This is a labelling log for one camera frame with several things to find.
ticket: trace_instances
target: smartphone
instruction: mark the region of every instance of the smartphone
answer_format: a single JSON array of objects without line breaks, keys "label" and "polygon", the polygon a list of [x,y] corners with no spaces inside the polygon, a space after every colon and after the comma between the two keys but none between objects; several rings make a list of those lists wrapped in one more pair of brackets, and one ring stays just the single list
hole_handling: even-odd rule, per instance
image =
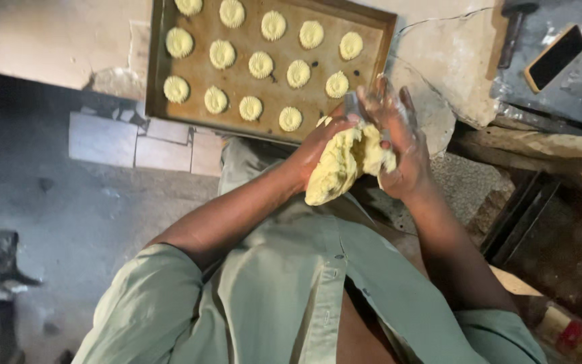
[{"label": "smartphone", "polygon": [[581,52],[581,29],[572,25],[524,69],[531,90],[539,93]]}]

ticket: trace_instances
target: rusty baking tray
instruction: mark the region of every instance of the rusty baking tray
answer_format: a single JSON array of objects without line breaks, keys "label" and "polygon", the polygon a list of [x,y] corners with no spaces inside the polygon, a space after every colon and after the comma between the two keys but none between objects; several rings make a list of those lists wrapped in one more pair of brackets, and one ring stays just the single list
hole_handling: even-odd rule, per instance
[{"label": "rusty baking tray", "polygon": [[[269,141],[298,144],[316,127],[319,117],[335,108],[342,99],[325,93],[328,77],[342,70],[350,89],[369,85],[384,70],[396,14],[368,8],[348,1],[333,0],[240,0],[247,17],[237,29],[225,27],[219,20],[220,0],[204,1],[201,12],[190,18],[176,8],[174,0],[155,0],[152,14],[150,66],[145,113],[160,119],[179,120],[220,131]],[[270,42],[260,31],[262,17],[276,10],[287,20],[285,35]],[[298,34],[305,20],[318,20],[325,29],[323,43],[304,50]],[[172,27],[186,29],[195,40],[192,53],[180,60],[167,54],[165,37]],[[340,57],[338,45],[347,32],[363,38],[363,52],[353,60]],[[228,40],[237,59],[228,69],[216,70],[209,61],[209,47],[216,39]],[[256,51],[271,55],[274,69],[270,77],[257,80],[248,71],[248,60]],[[287,83],[287,68],[302,59],[311,66],[311,79],[300,89]],[[163,83],[170,75],[183,77],[190,85],[190,97],[178,104],[168,102]],[[206,111],[204,94],[215,85],[228,96],[225,112],[213,115]],[[238,105],[244,96],[262,100],[264,110],[258,121],[247,122],[239,116]],[[302,125],[293,132],[279,127],[279,113],[286,106],[302,112]]]}]

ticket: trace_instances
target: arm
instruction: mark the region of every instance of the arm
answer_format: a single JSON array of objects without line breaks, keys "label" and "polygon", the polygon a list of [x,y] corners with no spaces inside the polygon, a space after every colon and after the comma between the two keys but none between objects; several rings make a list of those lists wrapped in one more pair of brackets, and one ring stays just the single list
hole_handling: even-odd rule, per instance
[{"label": "arm", "polygon": [[[332,115],[338,116],[340,108]],[[276,168],[190,212],[152,239],[185,252],[200,269],[220,259],[258,223],[293,195],[306,189],[327,142],[355,123],[343,118],[319,126]]]},{"label": "arm", "polygon": [[399,161],[397,169],[382,173],[381,185],[388,195],[403,201],[412,214],[432,283],[453,310],[494,308],[517,313],[509,294],[432,178],[425,135],[416,127],[408,89],[401,89],[397,98],[383,78],[379,83],[377,88],[387,92],[381,99],[368,100],[365,90],[358,92],[369,115],[390,131],[391,142],[382,142],[382,147],[392,148]]}]

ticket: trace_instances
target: forearm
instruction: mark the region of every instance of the forearm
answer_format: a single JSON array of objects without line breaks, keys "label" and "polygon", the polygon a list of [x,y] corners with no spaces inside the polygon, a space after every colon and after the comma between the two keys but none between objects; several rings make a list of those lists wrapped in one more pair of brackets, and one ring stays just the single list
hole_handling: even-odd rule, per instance
[{"label": "forearm", "polygon": [[297,171],[282,163],[185,215],[148,244],[165,242],[205,269],[273,210],[302,189]]},{"label": "forearm", "polygon": [[412,214],[424,265],[453,310],[517,309],[464,227],[431,183],[404,201]]}]

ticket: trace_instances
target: phone screen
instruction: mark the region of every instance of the phone screen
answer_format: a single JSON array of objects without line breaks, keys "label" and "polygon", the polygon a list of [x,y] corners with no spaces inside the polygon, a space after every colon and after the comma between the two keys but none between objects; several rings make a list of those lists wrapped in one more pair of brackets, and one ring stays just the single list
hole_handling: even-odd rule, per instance
[{"label": "phone screen", "polygon": [[538,90],[547,86],[581,51],[581,30],[574,25],[529,68]]}]

